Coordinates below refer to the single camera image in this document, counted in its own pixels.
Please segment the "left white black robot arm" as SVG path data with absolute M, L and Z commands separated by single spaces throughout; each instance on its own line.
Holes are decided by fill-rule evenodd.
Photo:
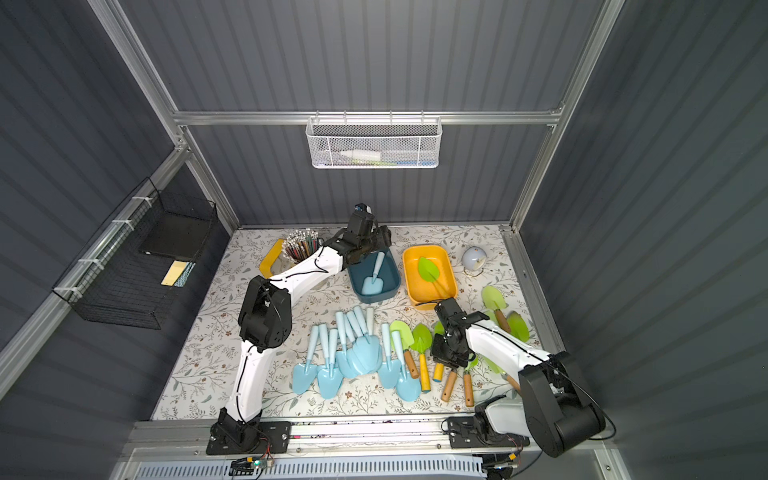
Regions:
M 391 245 L 388 227 L 378 224 L 371 208 L 357 204 L 348 225 L 309 258 L 269 279 L 248 283 L 238 315 L 241 356 L 234 388 L 211 427 L 210 448 L 227 453 L 252 452 L 264 444 L 259 431 L 267 374 L 292 331 L 292 307 L 322 281 Z

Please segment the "green shovel wooden handle pair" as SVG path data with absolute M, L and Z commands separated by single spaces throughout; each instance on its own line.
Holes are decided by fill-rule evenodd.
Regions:
M 451 400 L 451 396 L 453 394 L 457 378 L 458 378 L 457 369 L 452 367 L 448 373 L 447 379 L 444 381 L 444 384 L 443 384 L 441 400 L 444 403 L 448 403 Z

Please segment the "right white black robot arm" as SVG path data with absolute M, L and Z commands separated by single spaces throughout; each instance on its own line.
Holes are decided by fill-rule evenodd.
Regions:
M 467 313 L 454 298 L 438 302 L 443 332 L 433 340 L 438 363 L 464 368 L 477 356 L 508 374 L 520 398 L 497 395 L 475 407 L 470 435 L 486 444 L 509 437 L 534 440 L 555 458 L 587 440 L 598 440 L 607 417 L 583 386 L 575 358 L 537 349 L 505 332 L 482 312 Z

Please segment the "green shovel yellow handle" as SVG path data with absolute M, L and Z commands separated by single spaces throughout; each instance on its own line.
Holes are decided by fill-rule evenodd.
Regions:
M 439 320 L 437 320 L 433 324 L 433 343 L 432 343 L 432 347 L 436 346 L 437 336 L 438 335 L 443 335 L 443 334 L 444 334 L 444 328 L 442 326 L 442 323 Z M 443 379 L 443 374 L 444 374 L 444 364 L 441 363 L 437 359 L 436 356 L 433 356 L 433 359 L 434 359 L 434 362 L 435 362 L 434 371 L 433 371 L 433 380 L 435 382 L 441 382 L 442 379 Z
M 412 331 L 414 342 L 412 347 L 419 353 L 419 379 L 423 393 L 431 390 L 431 381 L 428 372 L 426 353 L 431 348 L 433 336 L 429 328 L 423 323 L 418 324 Z

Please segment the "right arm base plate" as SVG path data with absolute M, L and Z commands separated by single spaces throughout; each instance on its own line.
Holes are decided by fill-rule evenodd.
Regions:
M 525 436 L 498 433 L 484 420 L 475 416 L 452 416 L 446 418 L 441 429 L 448 435 L 452 449 L 509 448 L 520 450 L 530 445 Z

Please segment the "green shovel brown handle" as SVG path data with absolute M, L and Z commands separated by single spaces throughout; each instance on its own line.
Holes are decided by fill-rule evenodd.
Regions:
M 392 334 L 394 333 L 400 334 L 401 345 L 402 345 L 403 355 L 404 355 L 404 362 L 410 372 L 411 377 L 414 379 L 418 379 L 419 370 L 409 351 L 409 348 L 412 346 L 414 342 L 414 337 L 413 337 L 411 328 L 404 321 L 397 320 L 397 321 L 393 321 L 390 324 L 390 331 Z

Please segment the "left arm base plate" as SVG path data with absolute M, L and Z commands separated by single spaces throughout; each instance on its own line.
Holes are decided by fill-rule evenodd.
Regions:
M 267 421 L 243 424 L 239 421 L 217 421 L 210 430 L 206 454 L 262 455 L 287 452 L 292 424 L 287 421 Z

